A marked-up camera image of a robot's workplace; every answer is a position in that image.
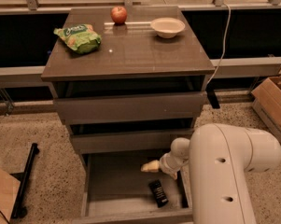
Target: bowl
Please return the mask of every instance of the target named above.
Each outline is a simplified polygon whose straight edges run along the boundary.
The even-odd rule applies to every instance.
[[[185,23],[174,18],[160,18],[151,22],[151,28],[162,38],[173,38],[185,29]]]

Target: apple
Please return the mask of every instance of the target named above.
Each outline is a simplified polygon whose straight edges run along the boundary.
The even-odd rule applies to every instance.
[[[128,17],[128,13],[125,7],[113,7],[111,10],[111,18],[117,25],[123,24]]]

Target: bag of chips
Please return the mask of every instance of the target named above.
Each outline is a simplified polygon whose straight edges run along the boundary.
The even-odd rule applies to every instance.
[[[101,36],[93,31],[90,24],[69,28],[56,28],[56,34],[71,50],[78,54],[90,53],[100,47]]]

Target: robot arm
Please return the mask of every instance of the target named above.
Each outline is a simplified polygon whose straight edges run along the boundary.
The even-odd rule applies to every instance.
[[[265,172],[280,161],[281,146],[270,133],[207,124],[190,140],[174,140],[171,151],[153,165],[172,177],[189,165],[195,224],[255,224],[244,171]]]

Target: black metal stand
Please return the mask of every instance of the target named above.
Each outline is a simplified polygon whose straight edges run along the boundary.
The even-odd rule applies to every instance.
[[[35,155],[39,153],[39,149],[37,147],[36,143],[32,143],[30,148],[30,153],[28,156],[28,160],[26,162],[25,170],[23,173],[17,173],[17,174],[11,174],[14,177],[16,177],[21,183],[18,191],[18,195],[16,198],[16,202],[13,206],[13,211],[11,214],[11,218],[18,218],[18,217],[25,217],[27,215],[27,209],[26,207],[22,207],[21,203],[24,198],[24,193],[27,187],[27,183],[29,180],[29,176],[31,173],[33,161],[35,158]]]

